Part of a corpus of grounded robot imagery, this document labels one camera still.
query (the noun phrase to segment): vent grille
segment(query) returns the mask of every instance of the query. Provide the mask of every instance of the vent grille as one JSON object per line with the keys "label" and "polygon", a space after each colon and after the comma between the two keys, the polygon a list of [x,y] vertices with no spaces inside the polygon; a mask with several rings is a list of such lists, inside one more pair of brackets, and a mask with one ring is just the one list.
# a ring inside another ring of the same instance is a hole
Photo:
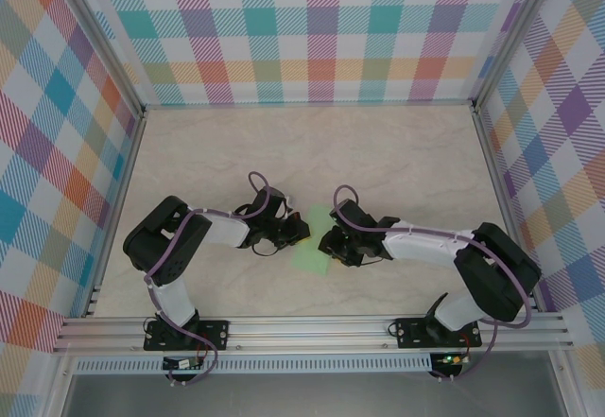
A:
{"label": "vent grille", "polygon": [[[225,356],[214,374],[392,373],[428,372],[429,354]],[[159,356],[86,356],[76,374],[165,374]]]}

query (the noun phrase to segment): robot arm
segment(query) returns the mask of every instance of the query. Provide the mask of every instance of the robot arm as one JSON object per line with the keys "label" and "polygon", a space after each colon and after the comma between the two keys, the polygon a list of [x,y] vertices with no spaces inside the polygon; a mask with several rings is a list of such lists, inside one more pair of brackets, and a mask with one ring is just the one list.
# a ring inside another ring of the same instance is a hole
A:
{"label": "robot arm", "polygon": [[[251,204],[245,204],[235,212],[253,214],[262,208],[266,199],[267,191],[262,188]],[[308,225],[298,212],[287,207],[286,202],[282,192],[270,188],[267,207],[254,217],[226,217],[218,211],[192,215],[162,267],[151,276],[151,295],[162,313],[179,327],[192,327],[199,319],[187,295],[182,274],[200,244],[224,244],[244,249],[253,247],[261,239],[268,239],[279,251],[310,236]],[[124,253],[132,265],[148,273],[190,212],[191,208],[177,197],[162,201],[124,242]]]}
{"label": "robot arm", "polygon": [[[319,249],[345,266],[362,266],[364,256],[416,259],[456,269],[461,275],[466,289],[441,296],[426,315],[428,332],[436,341],[447,332],[456,332],[485,317],[512,321],[523,306],[523,299],[509,277],[482,251],[461,239],[473,239],[494,252],[526,293],[540,279],[538,266],[491,223],[483,223],[474,231],[449,232],[451,237],[444,237],[437,235],[440,231],[414,227],[396,217],[383,217],[376,222],[352,200],[343,201],[338,210],[331,213],[337,225],[323,237]],[[357,230],[337,212],[353,225],[380,230]]]}

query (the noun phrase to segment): cable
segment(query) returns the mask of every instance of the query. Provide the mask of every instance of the cable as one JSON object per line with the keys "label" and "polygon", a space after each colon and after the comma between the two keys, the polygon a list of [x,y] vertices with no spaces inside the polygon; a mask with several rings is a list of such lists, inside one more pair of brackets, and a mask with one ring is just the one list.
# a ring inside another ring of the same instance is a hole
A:
{"label": "cable", "polygon": [[395,334],[394,332],[391,332],[390,328],[396,324],[397,324],[397,322],[392,322],[391,324],[389,324],[389,327],[387,327],[387,332],[389,332],[389,335],[391,335],[392,337],[395,337],[395,338],[397,338],[397,334]]}
{"label": "cable", "polygon": [[143,321],[143,332],[145,332],[145,334],[147,334],[147,321],[149,320],[156,320],[157,318],[155,316],[149,316],[147,318],[145,318],[145,320]]}
{"label": "cable", "polygon": [[464,341],[466,342],[466,353],[464,353],[464,357],[468,357],[471,353],[471,341],[466,336],[466,334],[460,334],[460,336],[463,337]]}
{"label": "cable", "polygon": [[[216,365],[218,363],[218,349],[210,340],[208,340],[204,337],[200,337],[198,334],[189,332],[186,329],[183,329],[178,324],[176,324],[174,321],[172,321],[170,318],[168,318],[168,316],[163,312],[162,307],[160,306],[160,303],[158,302],[158,299],[155,295],[155,291],[153,289],[153,279],[151,277],[160,269],[161,266],[164,265],[164,262],[166,261],[168,256],[170,256],[170,254],[174,250],[175,245],[177,244],[177,241],[181,237],[182,232],[185,228],[185,225],[189,222],[191,217],[193,217],[195,214],[214,214],[214,215],[221,216],[221,217],[237,218],[240,220],[245,220],[246,218],[256,217],[260,213],[262,213],[265,209],[267,209],[268,201],[269,201],[270,193],[271,193],[267,178],[265,178],[265,176],[263,176],[261,173],[259,173],[257,171],[251,171],[250,173],[248,173],[248,181],[250,182],[252,188],[256,191],[256,193],[258,193],[259,190],[256,187],[256,185],[254,185],[252,176],[257,176],[263,181],[263,184],[265,185],[264,188],[267,193],[267,195],[265,196],[265,201],[263,201],[263,204],[261,205],[261,207],[258,210],[252,212],[251,214],[246,214],[244,216],[238,215],[238,214],[234,215],[233,213],[228,213],[228,212],[223,212],[223,211],[217,211],[215,209],[194,209],[194,210],[190,211],[182,219],[182,222],[179,225],[179,228],[172,236],[172,239],[170,239],[170,243],[168,244],[168,247],[166,248],[164,254],[160,257],[158,262],[149,270],[149,272],[145,274],[145,277],[143,277],[143,280],[145,281],[145,283],[147,285],[147,291],[149,293],[149,298],[151,299],[151,301],[153,302],[153,305],[158,310],[157,316],[162,318],[170,327],[172,327],[176,331],[181,332],[182,334],[186,335],[187,337],[189,337],[191,339],[195,339],[195,340],[199,341],[200,343],[203,343],[204,345],[206,345],[206,347],[212,349],[212,351],[215,354],[215,357],[214,357],[210,367],[208,367],[208,369],[206,369],[204,372],[196,375],[189,381],[187,381],[187,382],[182,381],[181,384],[183,386],[190,386],[190,385],[195,384],[196,382],[199,382],[201,379],[206,377],[216,367]],[[172,371],[168,372],[168,378],[172,381],[171,386],[174,386],[174,384],[176,383],[176,380],[172,376]]]}
{"label": "cable", "polygon": [[242,211],[243,211],[244,209],[248,209],[250,206],[251,206],[251,205],[250,205],[249,203],[242,204],[242,205],[241,205],[241,206],[239,206],[237,209],[235,209],[235,210],[233,211],[233,213],[234,213],[234,214],[241,215]]}
{"label": "cable", "polygon": [[[204,336],[205,339],[208,338],[208,336],[206,334],[202,334]],[[202,358],[199,357],[199,351],[201,351],[201,343],[198,344],[198,350],[196,351],[196,362],[201,365],[201,363],[206,359],[206,357],[208,356],[208,345],[206,345],[206,352],[204,353],[204,356]]]}
{"label": "cable", "polygon": [[252,248],[252,252],[253,252],[254,254],[256,254],[257,256],[263,256],[263,257],[265,257],[265,258],[268,258],[268,257],[270,257],[270,256],[273,256],[275,253],[277,253],[277,252],[279,252],[280,250],[282,250],[282,249],[280,249],[280,248],[277,248],[277,249],[275,250],[275,252],[273,252],[273,253],[264,254],[264,253],[259,253],[259,252],[257,252],[257,251],[256,251],[256,246],[255,246],[255,245],[252,245],[252,247],[251,247],[251,248]]}
{"label": "cable", "polygon": [[484,322],[486,324],[493,325],[492,340],[490,341],[490,344],[488,345],[487,349],[485,350],[483,357],[477,363],[475,363],[471,368],[469,368],[469,369],[465,370],[464,372],[462,372],[461,374],[459,374],[458,378],[461,378],[463,376],[470,374],[471,372],[476,371],[476,368],[489,355],[489,353],[493,349],[493,346],[495,345],[495,339],[498,334],[498,326],[501,325],[503,327],[508,327],[511,329],[521,329],[523,327],[527,327],[527,325],[531,321],[531,303],[529,302],[529,297],[526,295],[526,292],[523,289],[523,287],[521,286],[521,284],[519,283],[519,280],[517,280],[517,277],[515,277],[514,273],[512,273],[512,271],[504,263],[504,261],[502,261],[494,252],[492,252],[490,249],[488,249],[485,245],[483,245],[480,242],[475,241],[474,239],[471,239],[470,237],[466,237],[464,235],[456,235],[454,233],[450,233],[447,231],[432,230],[432,229],[428,229],[428,228],[411,228],[411,227],[367,228],[365,226],[357,225],[356,223],[353,223],[348,218],[346,218],[342,214],[342,211],[340,211],[340,208],[338,207],[338,194],[344,189],[349,190],[351,193],[353,193],[354,198],[355,198],[355,204],[359,204],[359,195],[357,195],[357,192],[355,191],[354,188],[352,188],[350,185],[345,183],[343,185],[340,185],[336,189],[336,191],[334,192],[334,196],[333,196],[333,204],[334,204],[334,209],[335,209],[336,213],[338,214],[340,219],[343,222],[345,222],[347,225],[349,225],[351,228],[354,228],[355,230],[366,232],[366,233],[408,233],[409,235],[433,235],[435,237],[444,237],[446,239],[454,239],[455,242],[458,240],[460,240],[462,242],[466,242],[467,244],[472,245],[473,247],[476,247],[477,249],[484,252],[487,256],[489,256],[494,261],[494,263],[497,264],[498,267],[506,274],[506,276],[509,278],[509,280],[514,285],[516,291],[519,293],[519,296],[523,300],[523,305],[526,310],[525,319],[516,324],[512,324],[509,322],[503,322],[503,321],[497,321],[497,320],[493,320],[493,321],[481,320],[482,322]]}

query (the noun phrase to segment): plaid wall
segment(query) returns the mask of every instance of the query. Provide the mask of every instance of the plaid wall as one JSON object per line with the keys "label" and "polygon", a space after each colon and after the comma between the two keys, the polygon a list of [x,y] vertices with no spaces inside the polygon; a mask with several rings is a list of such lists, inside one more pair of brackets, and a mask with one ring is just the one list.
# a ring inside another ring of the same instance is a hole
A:
{"label": "plaid wall", "polygon": [[605,415],[605,0],[546,0],[486,108],[549,309]]}
{"label": "plaid wall", "polygon": [[102,244],[134,116],[65,0],[0,0],[0,416],[27,416]]}
{"label": "plaid wall", "polygon": [[479,77],[476,79],[476,82],[473,85],[473,90],[471,91],[471,96],[469,98],[476,98],[479,90],[481,89],[481,86],[483,85],[483,81],[485,81],[485,77],[488,75],[488,72],[492,68],[493,60],[495,60],[495,57],[498,55],[498,53],[502,49],[502,46],[509,37],[510,29],[514,25],[514,22],[517,20],[517,16],[521,11],[521,7],[523,6],[523,3],[525,3],[525,1],[526,0],[514,0],[514,3],[512,3],[512,7],[509,10],[509,14],[507,15],[507,18],[502,24],[502,26],[500,27],[500,31],[498,32],[495,41],[493,41],[492,48],[490,49],[490,54],[485,60],[483,67],[481,67],[481,72],[479,72]]}
{"label": "plaid wall", "polygon": [[89,0],[164,105],[467,99],[512,2]]}

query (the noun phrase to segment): metal rail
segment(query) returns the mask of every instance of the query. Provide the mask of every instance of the metal rail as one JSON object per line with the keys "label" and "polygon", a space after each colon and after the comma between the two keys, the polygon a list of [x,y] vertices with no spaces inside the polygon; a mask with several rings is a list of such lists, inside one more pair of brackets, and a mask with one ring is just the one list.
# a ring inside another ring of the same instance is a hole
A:
{"label": "metal rail", "polygon": [[112,76],[115,85],[120,90],[122,97],[129,104],[130,109],[143,117],[143,100],[137,95],[129,76],[124,70],[124,66],[118,59],[115,51],[109,42],[109,39],[103,32],[103,28],[96,19],[95,13],[91,10],[86,0],[66,0],[72,9],[78,24],[86,33],[93,49],[105,64],[109,74]]}
{"label": "metal rail", "polygon": [[[228,318],[229,343],[222,356],[262,354],[377,354],[386,352],[442,353],[451,348],[400,350],[387,327],[397,316],[342,317],[236,317]],[[149,356],[143,351],[145,318],[68,319],[62,327],[55,353],[64,356]],[[493,329],[480,323],[484,350]],[[523,330],[501,328],[494,350],[549,351],[573,347],[562,316],[535,313]],[[160,352],[161,356],[189,356],[192,352]]]}
{"label": "metal rail", "polygon": [[474,100],[477,107],[483,107],[489,100],[500,79],[504,75],[507,66],[512,60],[519,44],[524,40],[533,23],[540,7],[545,0],[526,0],[521,11],[518,13],[514,21],[509,35],[507,36],[502,49],[495,58],[492,67],[488,71],[488,75],[483,80],[483,85]]}
{"label": "metal rail", "polygon": [[[492,179],[493,190],[500,206],[500,212],[506,225],[507,231],[510,237],[527,250],[525,241],[517,228],[514,221],[512,207],[510,206],[510,199],[507,196],[506,186],[504,184],[502,175],[499,173],[496,162],[495,152],[490,142],[489,133],[486,130],[485,124],[476,111],[471,109],[473,115],[473,121],[475,122],[476,133],[479,138],[479,143],[483,149],[483,155],[485,157],[487,168],[490,172],[490,178]],[[534,289],[533,297],[535,304],[539,309],[545,309],[544,299],[540,293],[540,289],[537,287]],[[581,396],[580,380],[581,372],[579,368],[579,362],[577,356],[573,351],[562,351],[559,349],[553,349],[549,351],[550,361],[553,367],[554,380],[559,386],[562,396],[562,406],[565,407],[569,415],[574,417],[588,417],[588,415],[597,415],[597,413],[589,413],[584,401]]]}
{"label": "metal rail", "polygon": [[124,166],[124,172],[120,178],[120,184],[115,197],[115,202],[113,203],[112,210],[110,211],[105,238],[103,239],[103,245],[101,246],[101,250],[94,268],[94,276],[84,291],[87,298],[86,300],[82,301],[81,306],[78,309],[78,314],[81,314],[82,316],[88,315],[89,311],[91,310],[91,308],[89,308],[90,304],[94,304],[92,311],[95,311],[96,300],[98,299],[98,295],[100,293],[101,283],[103,282],[105,270],[107,269],[107,264],[110,260],[110,254],[112,253],[113,240],[115,239],[117,225],[120,220],[120,216],[122,215],[124,202],[126,201],[130,178],[132,177],[134,164],[139,153],[139,147],[141,146],[141,141],[143,141],[143,132],[145,131],[146,124],[147,119],[144,117],[136,120],[134,134],[132,135],[130,153],[126,161],[126,165]]}

